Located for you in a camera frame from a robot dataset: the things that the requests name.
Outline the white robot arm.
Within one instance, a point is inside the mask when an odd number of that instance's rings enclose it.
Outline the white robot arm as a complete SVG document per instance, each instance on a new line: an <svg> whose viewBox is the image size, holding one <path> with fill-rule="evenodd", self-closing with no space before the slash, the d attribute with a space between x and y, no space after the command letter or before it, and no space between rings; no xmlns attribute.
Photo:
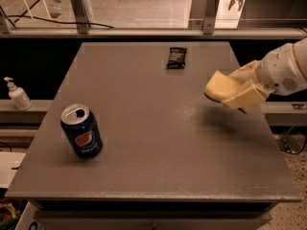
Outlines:
<svg viewBox="0 0 307 230"><path fill-rule="evenodd" d="M307 89L307 38L286 43L261 60L254 60L229 76L241 86L222 100L222 104L247 112L263 103L270 94L289 96Z"/></svg>

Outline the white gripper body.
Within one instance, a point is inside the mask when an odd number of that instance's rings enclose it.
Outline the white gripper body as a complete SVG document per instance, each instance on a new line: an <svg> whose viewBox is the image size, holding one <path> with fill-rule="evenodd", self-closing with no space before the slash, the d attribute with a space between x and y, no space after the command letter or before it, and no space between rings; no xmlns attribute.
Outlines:
<svg viewBox="0 0 307 230"><path fill-rule="evenodd" d="M286 43L268 52L258 68L260 81L280 96L304 89L304 43Z"/></svg>

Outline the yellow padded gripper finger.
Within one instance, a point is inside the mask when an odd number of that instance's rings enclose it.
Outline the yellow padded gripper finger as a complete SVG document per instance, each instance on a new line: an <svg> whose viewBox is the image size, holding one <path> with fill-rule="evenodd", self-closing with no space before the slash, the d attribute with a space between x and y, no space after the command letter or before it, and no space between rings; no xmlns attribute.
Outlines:
<svg viewBox="0 0 307 230"><path fill-rule="evenodd" d="M249 80L253 80L255 82L259 82L258 76L258 67L260 65L260 60L253 60L239 69L233 71L229 74L232 79L237 81L245 82Z"/></svg>
<svg viewBox="0 0 307 230"><path fill-rule="evenodd" d="M234 93L222 100L222 104L231 109L247 112L252 106L263 103L274 90L267 85L246 82Z"/></svg>

